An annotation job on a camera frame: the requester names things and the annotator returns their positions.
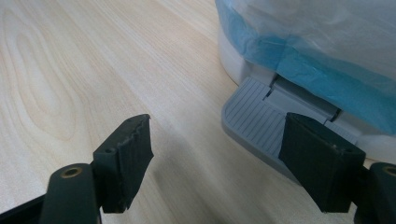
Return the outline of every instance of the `plastic bag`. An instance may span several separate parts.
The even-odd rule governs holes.
[[[396,134],[396,2],[216,0],[252,63]]]

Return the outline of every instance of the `gray plastic base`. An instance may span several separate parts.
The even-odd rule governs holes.
[[[247,77],[222,109],[225,132],[281,174],[298,182],[278,158],[288,112],[316,119],[333,130],[328,121],[337,108],[279,77],[272,88]]]
[[[264,102],[271,89],[246,78],[222,109],[225,132],[252,154],[298,183],[278,158],[285,114]]]

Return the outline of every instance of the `wood grain surface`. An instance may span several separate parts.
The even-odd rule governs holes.
[[[352,223],[355,208],[320,213],[222,130],[237,86],[214,1],[0,0],[0,18],[0,213],[148,113],[155,158],[131,209],[104,223]]]

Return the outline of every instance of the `black plastic arm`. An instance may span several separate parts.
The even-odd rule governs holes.
[[[279,158],[322,212],[348,212],[355,223],[396,223],[396,165],[363,167],[365,153],[306,116],[289,113]]]
[[[0,215],[0,223],[101,223],[100,207],[122,213],[131,206],[152,158],[149,115],[127,119],[93,152],[91,165],[59,169],[47,194]]]

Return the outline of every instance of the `gray plastic foot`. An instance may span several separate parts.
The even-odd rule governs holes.
[[[225,132],[281,174],[298,183],[278,158],[285,115],[263,100],[270,88],[246,78],[222,109]]]

